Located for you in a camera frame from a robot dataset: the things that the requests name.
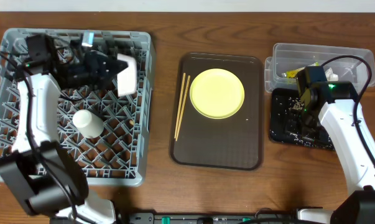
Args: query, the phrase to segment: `green connector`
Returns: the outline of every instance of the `green connector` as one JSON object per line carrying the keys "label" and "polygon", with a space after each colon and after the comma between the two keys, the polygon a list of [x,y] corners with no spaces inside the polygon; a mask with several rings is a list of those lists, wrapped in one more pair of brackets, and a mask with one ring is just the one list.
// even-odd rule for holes
{"label": "green connector", "polygon": [[170,218],[169,217],[162,217],[161,224],[170,224]]}

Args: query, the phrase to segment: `white wall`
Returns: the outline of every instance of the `white wall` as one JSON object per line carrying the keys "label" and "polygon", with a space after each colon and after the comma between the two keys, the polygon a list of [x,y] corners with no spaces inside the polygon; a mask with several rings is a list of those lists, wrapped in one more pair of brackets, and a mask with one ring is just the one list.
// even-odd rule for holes
{"label": "white wall", "polygon": [[0,11],[375,12],[375,0],[0,0]]}

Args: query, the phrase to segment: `plastic bin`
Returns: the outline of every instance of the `plastic bin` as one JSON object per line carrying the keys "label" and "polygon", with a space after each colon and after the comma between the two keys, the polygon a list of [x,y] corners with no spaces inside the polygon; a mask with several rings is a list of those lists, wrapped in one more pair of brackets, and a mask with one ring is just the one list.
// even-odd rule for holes
{"label": "plastic bin", "polygon": [[[59,99],[57,119],[60,144],[83,169],[89,184],[141,185],[146,176],[149,145],[149,110],[154,85],[155,50],[145,32],[91,30],[98,50],[112,50],[133,56],[137,62],[137,92],[118,98],[116,78],[106,91],[94,91],[85,99],[70,102]],[[26,53],[25,38],[47,34],[65,42],[78,40],[84,30],[9,29],[0,50]],[[19,124],[19,92],[11,81],[12,71],[0,58],[0,157],[10,153]],[[81,98],[86,87],[68,91],[70,98]],[[71,122],[73,114],[87,109],[106,118],[105,131],[94,140],[84,138]],[[43,168],[36,175],[43,175]]]}
{"label": "plastic bin", "polygon": [[[307,44],[275,44],[273,57],[265,61],[264,83],[265,90],[271,93],[275,88],[297,90],[294,78],[284,78],[282,73],[311,65],[315,62],[322,64],[340,55],[354,55],[363,58],[371,66],[373,77],[369,86],[375,86],[374,54],[368,49],[354,49],[348,47],[330,47]],[[325,70],[332,68],[338,75],[339,81],[349,81],[359,93],[367,77],[366,66],[353,58],[341,58],[325,66]]]}

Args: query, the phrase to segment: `gray dish rack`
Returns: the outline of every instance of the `gray dish rack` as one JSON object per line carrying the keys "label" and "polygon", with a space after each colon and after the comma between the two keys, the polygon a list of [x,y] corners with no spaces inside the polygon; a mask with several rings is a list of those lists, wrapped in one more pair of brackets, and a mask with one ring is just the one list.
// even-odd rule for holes
{"label": "gray dish rack", "polygon": [[[107,90],[89,91],[83,87],[64,92],[74,99],[89,95],[78,102],[59,99],[57,131],[60,144],[82,167],[89,184],[139,186],[146,176],[149,112],[155,74],[155,50],[151,37],[145,32],[91,31],[95,33],[97,50],[111,50],[114,54],[126,54],[136,59],[137,92],[118,98],[116,79]],[[69,42],[78,40],[83,32],[12,28],[5,32],[0,50],[27,53],[24,39],[28,36],[47,34]],[[16,61],[21,62],[22,57],[16,57]],[[19,93],[10,69],[11,65],[0,57],[0,157],[11,152],[19,123]],[[100,137],[84,138],[74,127],[72,116],[80,109],[105,118],[104,132]],[[36,175],[44,173],[40,168]]]}

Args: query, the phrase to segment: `cable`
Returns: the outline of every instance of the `cable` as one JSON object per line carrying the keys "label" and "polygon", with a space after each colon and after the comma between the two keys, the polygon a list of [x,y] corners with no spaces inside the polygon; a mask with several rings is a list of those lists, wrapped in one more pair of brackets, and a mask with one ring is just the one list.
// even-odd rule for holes
{"label": "cable", "polygon": [[375,168],[375,158],[374,158],[374,155],[371,153],[371,150],[369,149],[369,147],[367,145],[367,142],[366,142],[366,140],[365,140],[365,138],[363,136],[363,133],[361,132],[361,128],[360,128],[360,125],[359,125],[360,121],[357,118],[357,108],[359,106],[359,102],[361,100],[361,97],[363,97],[364,92],[366,91],[366,89],[367,89],[367,87],[369,85],[369,82],[371,81],[371,78],[373,77],[373,73],[371,71],[371,67],[369,66],[369,64],[364,59],[362,59],[361,57],[353,56],[353,55],[342,55],[342,56],[338,56],[338,57],[329,59],[328,61],[326,61],[326,62],[324,62],[322,64],[322,67],[324,67],[326,64],[328,64],[328,63],[330,63],[332,61],[338,60],[340,58],[354,58],[356,60],[359,60],[360,62],[363,62],[365,64],[365,66],[367,67],[367,70],[368,70],[367,81],[364,84],[363,89],[361,90],[360,94],[358,95],[357,100],[355,101],[354,106],[353,106],[353,124],[356,126],[357,133],[358,133],[358,135],[360,137],[360,140],[361,140],[361,142],[362,142],[362,144],[364,146],[364,149],[366,150],[367,155],[368,155],[369,159],[371,160],[371,162],[373,163],[374,168]]}
{"label": "cable", "polygon": [[293,220],[290,218],[259,218],[256,220],[247,220],[238,224],[254,224],[262,222],[278,222],[278,223],[294,223],[294,224],[323,224],[319,222],[306,221],[306,220]]}
{"label": "cable", "polygon": [[[2,52],[0,52],[0,56],[7,60],[13,67],[16,68],[16,70],[19,69],[19,67],[12,62],[10,61],[4,54],[2,54]],[[34,146],[34,142],[33,140],[31,139],[31,136],[32,136],[32,133],[31,133],[31,111],[32,111],[32,97],[33,96],[33,91],[31,89],[31,86],[29,85],[29,82],[27,81],[27,77],[25,76],[25,74],[23,75],[22,79],[24,80],[25,82],[25,85],[28,89],[28,105],[27,105],[27,127],[26,127],[26,135],[27,135],[27,140],[29,142],[29,145],[31,147],[31,151],[34,155],[34,157],[37,159],[38,162],[40,162],[42,164],[42,167],[44,167],[44,169],[46,170],[46,172],[48,173],[49,176],[51,176],[51,178],[53,179],[53,181],[60,187],[60,189],[62,190],[62,192],[66,195],[66,198],[68,200],[68,203],[70,204],[71,208],[72,208],[72,213],[73,213],[73,221],[74,223],[76,223],[76,218],[78,216],[77,212],[76,212],[76,207],[75,207],[75,203],[72,199],[72,196],[68,193],[67,189],[65,188],[65,186],[59,181],[59,179],[57,178],[57,176],[53,173],[53,171],[50,169],[50,167],[47,165],[46,163],[46,160],[45,158],[41,155],[41,153],[39,153],[35,146]]]}

